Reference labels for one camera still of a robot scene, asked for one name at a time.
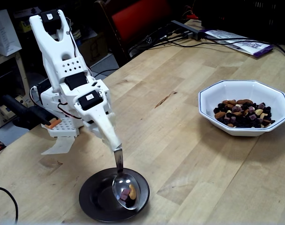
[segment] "food in spoon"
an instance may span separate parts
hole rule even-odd
[[[127,208],[132,207],[136,200],[136,190],[134,185],[130,184],[129,189],[124,189],[120,194],[119,199],[125,202]]]

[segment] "spoon handle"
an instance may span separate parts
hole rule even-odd
[[[120,176],[123,174],[124,170],[124,159],[123,159],[123,149],[122,147],[115,149],[114,151],[115,162],[117,167],[117,175]]]

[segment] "black plate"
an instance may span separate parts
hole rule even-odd
[[[102,222],[117,222],[130,219],[142,211],[150,196],[148,183],[143,176],[133,170],[124,168],[124,172],[133,176],[140,187],[141,196],[137,209],[125,209],[114,197],[112,182],[117,171],[116,168],[110,168],[92,175],[81,188],[80,206],[89,217]]]

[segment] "chair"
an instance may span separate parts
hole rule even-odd
[[[170,21],[168,0],[97,0],[95,13],[120,67],[131,60],[128,49]]]

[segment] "white bowl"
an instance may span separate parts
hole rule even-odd
[[[250,99],[254,103],[264,102],[271,107],[275,122],[267,128],[231,128],[217,121],[214,108],[224,100]],[[199,113],[213,125],[233,136],[259,136],[277,128],[285,122],[285,94],[258,81],[219,81],[198,94]]]

